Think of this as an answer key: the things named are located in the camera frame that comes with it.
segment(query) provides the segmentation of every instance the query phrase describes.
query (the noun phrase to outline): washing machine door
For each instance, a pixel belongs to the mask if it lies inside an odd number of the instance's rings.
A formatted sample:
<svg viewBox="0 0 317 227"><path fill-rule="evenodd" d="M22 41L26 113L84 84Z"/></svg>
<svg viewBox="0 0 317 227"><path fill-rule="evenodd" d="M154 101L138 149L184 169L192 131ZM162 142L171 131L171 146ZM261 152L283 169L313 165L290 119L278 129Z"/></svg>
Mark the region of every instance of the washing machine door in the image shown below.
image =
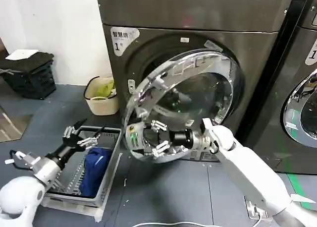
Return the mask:
<svg viewBox="0 0 317 227"><path fill-rule="evenodd" d="M204 117L221 124L237 105L241 76L234 59L210 49L164 62L140 83L127 104L126 146L137 159L154 163L189 154L192 149L171 144L169 131L191 129L199 135ZM165 150L157 157L153 152L161 146Z"/></svg>
<svg viewBox="0 0 317 227"><path fill-rule="evenodd" d="M292 139L317 148L317 69L287 99L283 124Z"/></svg>

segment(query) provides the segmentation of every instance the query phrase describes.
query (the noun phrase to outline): small bucket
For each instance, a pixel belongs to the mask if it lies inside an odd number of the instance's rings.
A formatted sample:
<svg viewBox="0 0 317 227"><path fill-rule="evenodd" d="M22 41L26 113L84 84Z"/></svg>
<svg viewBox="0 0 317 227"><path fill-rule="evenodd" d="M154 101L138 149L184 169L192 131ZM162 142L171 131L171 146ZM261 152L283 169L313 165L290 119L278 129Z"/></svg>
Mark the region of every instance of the small bucket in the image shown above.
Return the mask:
<svg viewBox="0 0 317 227"><path fill-rule="evenodd" d="M119 110L117 95L111 98L96 97L96 91L104 84L113 80L113 77L94 77L91 79L84 91L84 98L95 115L111 115Z"/></svg>

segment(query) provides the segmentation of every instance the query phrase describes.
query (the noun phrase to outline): floor socket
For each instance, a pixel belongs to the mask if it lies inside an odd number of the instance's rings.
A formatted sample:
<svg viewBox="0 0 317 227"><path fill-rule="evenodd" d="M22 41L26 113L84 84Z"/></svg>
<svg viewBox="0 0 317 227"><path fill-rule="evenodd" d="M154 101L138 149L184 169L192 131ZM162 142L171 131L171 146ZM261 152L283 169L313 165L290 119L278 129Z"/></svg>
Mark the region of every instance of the floor socket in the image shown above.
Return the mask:
<svg viewBox="0 0 317 227"><path fill-rule="evenodd" d="M251 201L249 201L246 197L244 197L246 205L247 205L247 210L248 210L248 215L249 218L251 220L258 220L259 219L259 215L256 213L255 211L255 205L253 205L251 203ZM273 217L269 216L268 213L260 208L257 208L258 212L260 214L262 214L262 221L266 221L266 222L272 222L273 221Z"/></svg>

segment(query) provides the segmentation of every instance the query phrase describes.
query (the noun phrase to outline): plastic basket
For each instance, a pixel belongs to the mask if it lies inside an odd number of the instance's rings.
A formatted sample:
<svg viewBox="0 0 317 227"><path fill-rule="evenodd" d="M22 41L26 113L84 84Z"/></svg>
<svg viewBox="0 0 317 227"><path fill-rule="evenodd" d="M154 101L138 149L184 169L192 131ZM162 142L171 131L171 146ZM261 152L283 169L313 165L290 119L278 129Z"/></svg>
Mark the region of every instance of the plastic basket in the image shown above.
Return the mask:
<svg viewBox="0 0 317 227"><path fill-rule="evenodd" d="M85 136L91 136L99 129L100 127L95 126L82 126L79 129L79 133L81 137L85 138ZM98 147L111 149L112 155L95 197L82 196L79 190L79 186L82 183L85 174L84 161L88 151L75 153L71 157L65 169L56 178L62 185L55 187L55 189L51 188L46 193L46 197L60 202L101 207L105 200L107 190L111 185L111 177L119 157L120 139L121 129L117 128L104 128L101 137L99 138Z"/></svg>
<svg viewBox="0 0 317 227"><path fill-rule="evenodd" d="M30 72L16 71L13 74L2 73L1 76L20 96L44 100L56 90L51 69L52 63L51 60Z"/></svg>
<svg viewBox="0 0 317 227"><path fill-rule="evenodd" d="M111 115L119 110L117 95L109 99L95 96L97 89L111 80L113 80L113 77L94 77L89 81L84 91L84 98L95 115Z"/></svg>

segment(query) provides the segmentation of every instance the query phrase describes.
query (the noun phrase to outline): gray floor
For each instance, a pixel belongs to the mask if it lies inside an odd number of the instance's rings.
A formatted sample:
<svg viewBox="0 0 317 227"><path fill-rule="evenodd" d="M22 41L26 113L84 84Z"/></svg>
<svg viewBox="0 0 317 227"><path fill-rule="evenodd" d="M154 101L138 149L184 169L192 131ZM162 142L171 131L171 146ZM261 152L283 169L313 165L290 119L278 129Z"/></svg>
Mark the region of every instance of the gray floor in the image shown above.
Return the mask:
<svg viewBox="0 0 317 227"><path fill-rule="evenodd" d="M0 104L9 114L34 114L21 140L0 143L0 186L27 174L3 163L10 149L45 155L60 145L66 126L84 117L88 118L88 125L120 127L119 115L92 115L83 100L83 91L84 87L59 85L46 100L35 101L20 98L0 85ZM288 176L281 174L281 177L289 192L295 193ZM305 196L317 200L317 178L298 175L297 179ZM317 210L317 205L311 204L311 208ZM131 227L142 222L177 221L224 227L247 227L255 223L248 218L242 193L226 176L221 164L175 161L152 165L129 158L124 152L100 223L91 217L40 207L34 226Z"/></svg>

